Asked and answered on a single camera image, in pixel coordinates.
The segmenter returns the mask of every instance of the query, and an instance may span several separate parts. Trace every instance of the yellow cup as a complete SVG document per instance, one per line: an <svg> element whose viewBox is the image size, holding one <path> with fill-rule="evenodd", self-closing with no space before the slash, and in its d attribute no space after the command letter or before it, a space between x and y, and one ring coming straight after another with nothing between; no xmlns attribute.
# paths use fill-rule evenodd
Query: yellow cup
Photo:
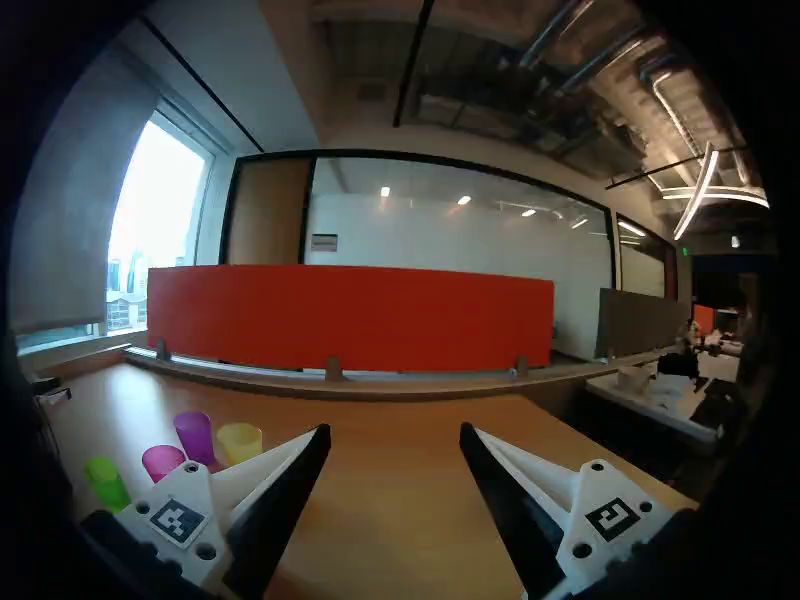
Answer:
<svg viewBox="0 0 800 600"><path fill-rule="evenodd" d="M261 430L249 423L229 423L217 430L230 466L261 454Z"/></svg>

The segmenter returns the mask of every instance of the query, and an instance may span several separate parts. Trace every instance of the window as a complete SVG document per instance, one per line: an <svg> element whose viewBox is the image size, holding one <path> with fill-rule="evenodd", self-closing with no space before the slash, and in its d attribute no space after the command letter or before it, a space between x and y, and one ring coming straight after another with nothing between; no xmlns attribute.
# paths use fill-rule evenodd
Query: window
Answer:
<svg viewBox="0 0 800 600"><path fill-rule="evenodd" d="M593 360L600 289L613 287L607 222L607 211L533 182L424 162L320 158L305 262L553 281L551 364ZM336 244L318 244L319 235Z"/></svg>
<svg viewBox="0 0 800 600"><path fill-rule="evenodd" d="M108 245L106 326L147 325L147 273L194 263L211 155L154 113L134 149Z"/></svg>
<svg viewBox="0 0 800 600"><path fill-rule="evenodd" d="M630 219L617 219L622 289L626 292L678 298L675 248Z"/></svg>

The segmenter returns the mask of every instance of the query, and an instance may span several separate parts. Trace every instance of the green cup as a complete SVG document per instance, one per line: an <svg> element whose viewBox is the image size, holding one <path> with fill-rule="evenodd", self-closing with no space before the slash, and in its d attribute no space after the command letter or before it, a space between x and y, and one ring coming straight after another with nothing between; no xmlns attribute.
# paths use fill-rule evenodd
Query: green cup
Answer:
<svg viewBox="0 0 800 600"><path fill-rule="evenodd" d="M95 456L86 462L84 472L94 493L112 513L118 513L131 503L128 490L111 459Z"/></svg>

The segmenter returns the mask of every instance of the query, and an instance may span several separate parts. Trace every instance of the red partition panel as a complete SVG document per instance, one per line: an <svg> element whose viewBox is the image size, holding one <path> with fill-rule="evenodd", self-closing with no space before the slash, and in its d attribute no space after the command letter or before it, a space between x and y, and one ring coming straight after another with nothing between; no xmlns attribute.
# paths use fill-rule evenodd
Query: red partition panel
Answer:
<svg viewBox="0 0 800 600"><path fill-rule="evenodd" d="M459 371L549 362L552 281L422 269L151 269L148 343L281 368Z"/></svg>
<svg viewBox="0 0 800 600"><path fill-rule="evenodd" d="M707 335L714 331L714 309L702 304L694 305L694 320L700 326L700 333Z"/></svg>

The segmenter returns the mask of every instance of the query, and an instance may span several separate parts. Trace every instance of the purple cup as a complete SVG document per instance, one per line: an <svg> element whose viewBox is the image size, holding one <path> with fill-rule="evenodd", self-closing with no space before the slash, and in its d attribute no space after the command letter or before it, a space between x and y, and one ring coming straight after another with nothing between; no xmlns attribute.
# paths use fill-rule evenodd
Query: purple cup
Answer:
<svg viewBox="0 0 800 600"><path fill-rule="evenodd" d="M214 442L211 438L211 419L200 411L177 415L172 424L186 450L186 456L208 466L214 462Z"/></svg>
<svg viewBox="0 0 800 600"><path fill-rule="evenodd" d="M186 456L175 446L153 446L142 454L142 464L147 469L153 483L158 483L164 476L186 462Z"/></svg>

